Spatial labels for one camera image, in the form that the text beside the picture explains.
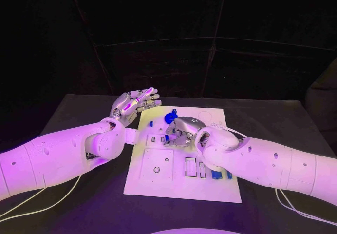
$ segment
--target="white board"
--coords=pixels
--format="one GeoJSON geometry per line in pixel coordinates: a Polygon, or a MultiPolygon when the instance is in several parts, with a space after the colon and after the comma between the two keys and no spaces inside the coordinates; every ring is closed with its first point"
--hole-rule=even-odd
{"type": "Polygon", "coordinates": [[[199,161],[194,146],[163,146],[162,137],[169,127],[165,116],[173,109],[178,109],[179,116],[195,117],[206,125],[227,126],[222,109],[159,106],[143,111],[124,194],[241,203],[237,176],[228,179],[224,170],[224,178],[212,179],[212,171],[199,161]]]}

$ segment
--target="cable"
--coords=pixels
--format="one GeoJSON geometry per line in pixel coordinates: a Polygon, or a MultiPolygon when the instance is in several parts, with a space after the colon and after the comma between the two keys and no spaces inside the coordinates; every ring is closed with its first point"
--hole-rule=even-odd
{"type": "Polygon", "coordinates": [[[230,130],[231,132],[238,133],[244,138],[248,138],[248,136],[245,134],[242,134],[241,132],[238,132],[237,130],[234,130],[234,129],[228,128],[228,127],[225,127],[225,129],[230,130]]]}
{"type": "MultiPolygon", "coordinates": [[[[25,214],[15,215],[15,216],[12,216],[12,217],[9,217],[9,218],[5,218],[5,219],[0,220],[0,223],[5,222],[5,221],[9,220],[9,219],[13,219],[13,218],[18,218],[18,217],[22,217],[22,216],[26,216],[26,215],[32,215],[32,214],[35,214],[35,213],[44,212],[44,211],[47,211],[48,209],[51,209],[58,203],[61,203],[61,202],[64,201],[64,199],[65,199],[65,198],[68,197],[68,195],[71,194],[73,190],[75,189],[75,187],[77,187],[77,185],[78,185],[81,176],[80,176],[80,178],[78,178],[78,180],[77,180],[77,183],[74,184],[73,189],[70,190],[68,194],[64,196],[64,198],[62,198],[51,207],[48,207],[48,208],[45,208],[45,209],[42,209],[42,210],[39,210],[39,211],[34,211],[34,212],[29,212],[29,213],[25,213],[25,214]]],[[[39,191],[25,202],[28,202],[42,191],[39,191]]]]}
{"type": "Polygon", "coordinates": [[[329,223],[329,224],[337,226],[337,223],[335,223],[335,222],[332,222],[332,221],[327,221],[327,220],[325,220],[325,219],[322,219],[322,218],[319,218],[319,217],[316,217],[316,216],[313,216],[313,215],[310,215],[310,214],[307,214],[307,213],[299,211],[299,210],[296,209],[296,207],[293,206],[293,204],[291,204],[291,202],[290,202],[290,200],[289,200],[289,197],[286,196],[286,194],[284,194],[284,192],[283,192],[283,189],[280,189],[280,191],[281,191],[283,196],[284,196],[284,198],[286,198],[286,200],[287,200],[287,202],[289,202],[289,204],[290,204],[290,206],[291,206],[291,208],[290,208],[289,206],[286,206],[286,205],[283,204],[283,202],[281,202],[281,200],[280,200],[278,189],[276,189],[276,194],[277,194],[278,201],[280,201],[281,205],[283,205],[286,208],[289,208],[290,210],[296,211],[303,217],[310,218],[310,219],[314,219],[314,220],[317,220],[317,221],[322,221],[322,222],[325,222],[325,223],[329,223]]]}

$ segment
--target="table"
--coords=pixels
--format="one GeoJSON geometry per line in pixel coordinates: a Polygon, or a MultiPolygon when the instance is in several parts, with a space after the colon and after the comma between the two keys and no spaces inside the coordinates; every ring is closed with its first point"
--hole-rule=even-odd
{"type": "MultiPolygon", "coordinates": [[[[110,115],[117,96],[68,94],[42,135],[98,122],[110,115]]],[[[230,100],[163,97],[163,105],[224,108],[228,127],[251,137],[335,157],[310,116],[294,100],[230,100]]],[[[137,117],[132,128],[137,128],[137,117]]],[[[281,206],[271,188],[240,179],[242,204],[124,195],[133,153],[126,145],[120,157],[83,175],[68,198],[48,211],[0,223],[0,233],[139,233],[175,228],[214,228],[240,233],[336,233],[333,225],[302,217],[281,206]]],[[[12,215],[51,206],[75,180],[48,188],[12,215]]],[[[37,191],[0,202],[0,213],[37,191]]],[[[297,192],[286,191],[299,210],[337,221],[337,208],[297,192]]]]}

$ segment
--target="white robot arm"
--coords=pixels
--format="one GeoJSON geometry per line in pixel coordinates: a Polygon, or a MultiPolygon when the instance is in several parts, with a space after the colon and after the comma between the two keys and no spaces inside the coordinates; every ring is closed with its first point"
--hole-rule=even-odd
{"type": "Polygon", "coordinates": [[[116,159],[124,144],[134,144],[136,130],[126,127],[137,113],[162,105],[156,93],[155,88],[124,93],[101,122],[47,134],[2,153],[0,200],[70,181],[116,159]]]}
{"type": "Polygon", "coordinates": [[[192,143],[201,160],[215,171],[230,170],[263,186],[293,190],[337,206],[337,159],[306,153],[257,138],[240,140],[222,126],[181,117],[168,128],[178,139],[166,145],[192,143]]]}

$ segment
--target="blue connector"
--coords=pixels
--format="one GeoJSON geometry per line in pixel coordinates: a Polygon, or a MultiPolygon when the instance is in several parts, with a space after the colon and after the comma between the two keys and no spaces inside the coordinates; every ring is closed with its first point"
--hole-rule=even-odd
{"type": "Polygon", "coordinates": [[[170,124],[176,118],[178,118],[178,110],[173,109],[172,112],[166,115],[166,118],[165,118],[166,123],[170,124]]]}
{"type": "Polygon", "coordinates": [[[222,179],[222,178],[224,178],[222,172],[217,172],[212,170],[212,179],[222,179]]]}
{"type": "Polygon", "coordinates": [[[227,172],[227,177],[228,177],[228,179],[234,179],[234,175],[230,171],[227,172]]]}

